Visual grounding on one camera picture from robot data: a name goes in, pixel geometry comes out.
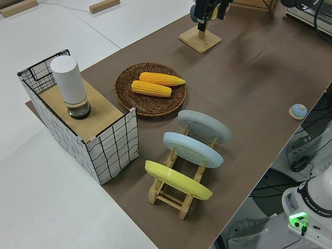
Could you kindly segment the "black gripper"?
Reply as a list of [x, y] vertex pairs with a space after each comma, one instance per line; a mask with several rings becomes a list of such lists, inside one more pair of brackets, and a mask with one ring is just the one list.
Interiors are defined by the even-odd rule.
[[223, 20], [229, 7], [230, 1], [195, 1], [194, 22], [198, 22], [198, 30], [206, 30], [206, 21]]

